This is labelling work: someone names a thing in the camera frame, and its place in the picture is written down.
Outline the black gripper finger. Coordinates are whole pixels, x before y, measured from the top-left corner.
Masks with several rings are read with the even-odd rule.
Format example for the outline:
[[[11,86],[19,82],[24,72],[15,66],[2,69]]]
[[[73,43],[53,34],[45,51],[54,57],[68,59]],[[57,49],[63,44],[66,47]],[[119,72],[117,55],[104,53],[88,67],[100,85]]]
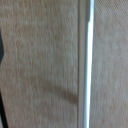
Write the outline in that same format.
[[[3,56],[4,56],[4,48],[3,48],[2,36],[0,33],[0,63],[2,62]]]

